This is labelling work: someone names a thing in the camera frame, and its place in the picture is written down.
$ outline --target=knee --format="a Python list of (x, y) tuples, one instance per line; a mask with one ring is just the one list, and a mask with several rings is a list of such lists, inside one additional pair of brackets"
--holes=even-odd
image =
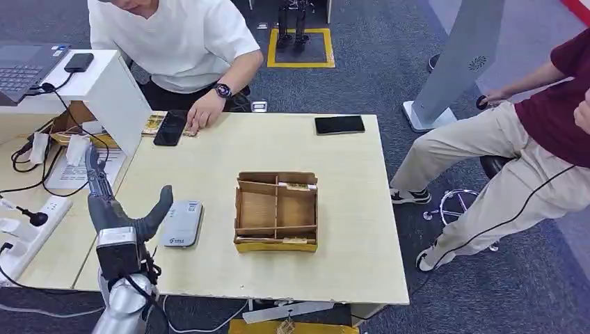
[(414, 144), (412, 144), (411, 150), (420, 152), (420, 153), (429, 153), (432, 151), (436, 141), (433, 140), (428, 134), (425, 134), (421, 137), (418, 137)]

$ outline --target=smartwatch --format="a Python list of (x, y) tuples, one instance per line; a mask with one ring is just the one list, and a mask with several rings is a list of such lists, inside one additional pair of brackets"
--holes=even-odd
[(222, 99), (230, 99), (232, 97), (232, 90), (224, 83), (216, 83), (213, 85), (213, 89), (217, 92), (217, 95)]

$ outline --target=man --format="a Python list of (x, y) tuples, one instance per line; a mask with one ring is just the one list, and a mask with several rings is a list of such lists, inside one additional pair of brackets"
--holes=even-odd
[[(546, 88), (528, 100), (503, 102), (512, 95), (567, 77), (573, 79)], [(435, 129), (414, 142), (390, 183), (394, 204), (428, 203), (431, 196), (427, 184), (460, 160), (482, 155), (515, 158), (486, 185), (467, 212), (446, 226), (434, 244), (418, 255), (416, 267), (420, 271), (431, 271), (456, 255), (478, 253), (505, 235), (590, 205), (589, 88), (587, 29), (556, 47), (550, 61), (535, 72), (487, 94), (485, 102), (502, 102), (500, 105)], [(572, 165), (572, 169), (537, 191), (518, 218), (510, 221), (533, 190)], [(453, 251), (489, 228), (493, 229)]]
[(152, 76), (141, 86), (154, 110), (189, 110), (193, 133), (237, 98), (262, 53), (231, 0), (88, 0), (93, 49), (118, 49)]

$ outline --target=maroon shirt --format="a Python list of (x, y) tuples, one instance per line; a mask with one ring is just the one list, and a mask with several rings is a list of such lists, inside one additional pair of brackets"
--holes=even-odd
[(590, 168), (590, 135), (575, 124), (573, 116), (590, 88), (590, 29), (553, 49), (551, 62), (574, 79), (517, 103), (516, 113), (542, 148), (570, 164)]

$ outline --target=robotic hand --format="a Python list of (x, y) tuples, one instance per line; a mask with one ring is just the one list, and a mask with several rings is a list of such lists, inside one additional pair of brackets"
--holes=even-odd
[(165, 186), (160, 191), (160, 201), (152, 211), (139, 219), (129, 218), (121, 204), (115, 199), (111, 185), (104, 172), (105, 161), (98, 161), (98, 151), (94, 145), (86, 150), (86, 171), (88, 174), (88, 210), (97, 233), (111, 228), (135, 229), (137, 243), (144, 244), (155, 236), (160, 223), (166, 217), (174, 201), (172, 187)]
[(105, 161), (98, 158), (98, 151), (90, 145), (86, 150), (88, 210), (98, 234), (98, 281), (106, 305), (93, 333), (145, 333), (152, 307), (148, 297), (158, 296), (156, 284), (161, 273), (145, 243), (156, 234), (172, 206), (172, 187), (161, 190), (159, 202), (146, 217), (129, 218), (106, 179)]

